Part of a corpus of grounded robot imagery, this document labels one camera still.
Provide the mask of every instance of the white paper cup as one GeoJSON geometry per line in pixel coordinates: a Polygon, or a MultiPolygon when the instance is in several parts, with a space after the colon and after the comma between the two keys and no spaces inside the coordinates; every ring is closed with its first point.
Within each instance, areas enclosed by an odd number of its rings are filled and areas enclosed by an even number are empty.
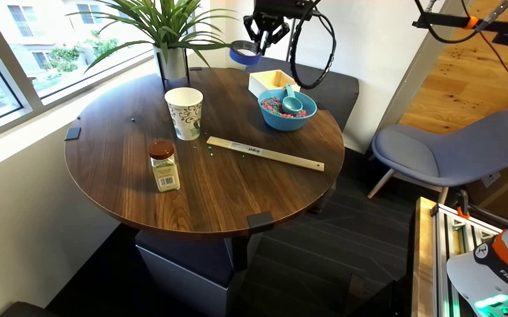
{"type": "Polygon", "coordinates": [[[164,95],[178,139],[190,141],[201,134],[203,94],[195,88],[173,88],[164,95]]]}

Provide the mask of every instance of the chair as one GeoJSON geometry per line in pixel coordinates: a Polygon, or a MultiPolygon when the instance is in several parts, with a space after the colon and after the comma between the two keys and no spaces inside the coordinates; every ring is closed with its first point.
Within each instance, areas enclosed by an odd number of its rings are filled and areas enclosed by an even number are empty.
{"type": "Polygon", "coordinates": [[[453,134],[430,134],[405,125],[381,129],[372,152],[390,171],[367,196],[372,199],[391,178],[437,190],[446,201],[460,187],[508,167],[508,109],[492,113],[453,134]]]}

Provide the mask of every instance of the small jar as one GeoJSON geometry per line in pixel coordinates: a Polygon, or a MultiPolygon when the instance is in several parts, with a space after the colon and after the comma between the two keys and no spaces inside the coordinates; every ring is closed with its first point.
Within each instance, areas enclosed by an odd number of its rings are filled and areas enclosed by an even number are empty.
{"type": "Polygon", "coordinates": [[[155,141],[151,143],[148,155],[157,189],[160,192],[178,190],[176,146],[167,139],[155,141]]]}

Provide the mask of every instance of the blue bowl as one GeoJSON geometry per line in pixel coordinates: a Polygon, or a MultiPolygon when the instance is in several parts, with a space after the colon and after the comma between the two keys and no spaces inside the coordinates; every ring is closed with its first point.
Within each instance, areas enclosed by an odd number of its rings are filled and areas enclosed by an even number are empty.
{"type": "Polygon", "coordinates": [[[315,113],[317,104],[305,94],[294,92],[294,97],[303,104],[305,116],[280,116],[278,113],[268,111],[263,108],[266,99],[282,101],[287,95],[285,90],[266,90],[257,95],[257,106],[264,122],[275,131],[300,131],[315,113]]]}

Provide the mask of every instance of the wooden ruler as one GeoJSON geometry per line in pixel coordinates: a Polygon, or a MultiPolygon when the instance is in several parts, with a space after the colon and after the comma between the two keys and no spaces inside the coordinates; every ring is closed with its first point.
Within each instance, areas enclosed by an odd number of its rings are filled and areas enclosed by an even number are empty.
{"type": "Polygon", "coordinates": [[[220,138],[213,138],[210,136],[206,139],[206,145],[213,145],[218,148],[227,148],[233,152],[241,152],[247,155],[254,155],[254,157],[263,157],[263,159],[270,159],[270,160],[277,160],[277,162],[284,162],[284,164],[291,164],[291,166],[300,166],[305,169],[314,169],[314,171],[324,171],[324,162],[317,162],[317,160],[307,160],[303,157],[294,157],[294,155],[287,155],[287,153],[280,153],[280,152],[271,152],[266,148],[257,148],[257,146],[250,146],[250,145],[243,145],[243,143],[234,143],[229,139],[220,139],[220,138]]]}

